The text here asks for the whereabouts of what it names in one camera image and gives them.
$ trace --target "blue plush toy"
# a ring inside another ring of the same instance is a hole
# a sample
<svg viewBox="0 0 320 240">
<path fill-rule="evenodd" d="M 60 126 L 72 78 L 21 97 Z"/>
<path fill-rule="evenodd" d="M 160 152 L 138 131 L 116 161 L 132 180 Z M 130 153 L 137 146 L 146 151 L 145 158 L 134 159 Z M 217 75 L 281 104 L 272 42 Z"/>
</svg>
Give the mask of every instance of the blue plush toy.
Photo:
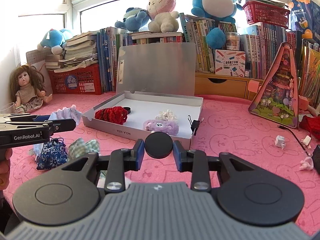
<svg viewBox="0 0 320 240">
<path fill-rule="evenodd" d="M 42 51 L 44 47 L 51 48 L 52 54 L 59 55 L 66 46 L 66 40 L 71 39 L 73 34 L 70 30 L 62 29 L 60 31 L 49 30 L 42 41 L 38 44 L 37 50 Z"/>
<path fill-rule="evenodd" d="M 232 17 L 236 10 L 242 10 L 236 0 L 192 0 L 192 5 L 193 15 L 230 23 L 236 22 Z M 220 49 L 226 43 L 226 36 L 222 30 L 214 28 L 208 33 L 206 41 L 212 49 Z"/>
<path fill-rule="evenodd" d="M 149 21 L 147 10 L 141 8 L 128 8 L 123 16 L 123 22 L 117 21 L 116 28 L 126 29 L 129 32 L 138 32 Z"/>
</svg>

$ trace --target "human hand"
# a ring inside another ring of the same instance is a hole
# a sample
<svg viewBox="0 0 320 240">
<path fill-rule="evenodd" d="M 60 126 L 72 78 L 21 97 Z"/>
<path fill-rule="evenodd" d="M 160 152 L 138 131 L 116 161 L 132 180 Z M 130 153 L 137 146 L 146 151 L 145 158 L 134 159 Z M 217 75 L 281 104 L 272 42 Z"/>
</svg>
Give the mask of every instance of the human hand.
<svg viewBox="0 0 320 240">
<path fill-rule="evenodd" d="M 10 157 L 12 156 L 12 148 L 5 152 L 5 160 L 0 162 L 0 190 L 4 190 L 9 185 L 10 176 Z"/>
</svg>

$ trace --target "doll's brown hair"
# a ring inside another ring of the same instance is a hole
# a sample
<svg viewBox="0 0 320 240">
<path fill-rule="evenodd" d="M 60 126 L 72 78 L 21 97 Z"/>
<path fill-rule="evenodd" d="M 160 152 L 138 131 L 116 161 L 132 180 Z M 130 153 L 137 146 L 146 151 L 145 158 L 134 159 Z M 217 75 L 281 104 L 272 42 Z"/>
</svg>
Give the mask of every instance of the doll's brown hair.
<svg viewBox="0 0 320 240">
<path fill-rule="evenodd" d="M 12 102 L 16 101 L 16 93 L 20 90 L 18 76 L 23 72 L 28 73 L 30 77 L 30 84 L 34 87 L 35 94 L 37 94 L 37 89 L 40 91 L 44 90 L 44 76 L 34 66 L 18 66 L 10 74 L 10 97 Z"/>
</svg>

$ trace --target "purple fluffy object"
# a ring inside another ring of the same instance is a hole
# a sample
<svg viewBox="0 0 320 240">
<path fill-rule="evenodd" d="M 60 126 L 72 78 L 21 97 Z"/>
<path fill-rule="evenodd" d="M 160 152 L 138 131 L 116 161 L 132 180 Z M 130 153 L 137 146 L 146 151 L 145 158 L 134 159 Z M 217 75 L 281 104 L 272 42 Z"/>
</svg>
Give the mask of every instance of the purple fluffy object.
<svg viewBox="0 0 320 240">
<path fill-rule="evenodd" d="M 173 136 L 179 132 L 179 125 L 175 121 L 147 120 L 143 123 L 143 128 L 146 131 L 164 132 Z"/>
</svg>

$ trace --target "red plastic basket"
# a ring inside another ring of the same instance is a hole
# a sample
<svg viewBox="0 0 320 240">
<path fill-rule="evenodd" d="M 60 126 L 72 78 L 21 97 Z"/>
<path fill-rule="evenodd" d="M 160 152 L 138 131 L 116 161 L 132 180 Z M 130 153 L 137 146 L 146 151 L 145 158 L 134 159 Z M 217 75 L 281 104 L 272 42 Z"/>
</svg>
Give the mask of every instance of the red plastic basket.
<svg viewBox="0 0 320 240">
<path fill-rule="evenodd" d="M 98 64 L 67 72 L 48 71 L 48 73 L 54 94 L 102 94 Z"/>
<path fill-rule="evenodd" d="M 263 22 L 288 28 L 290 11 L 287 9 L 256 1 L 245 3 L 243 9 L 248 24 Z"/>
</svg>

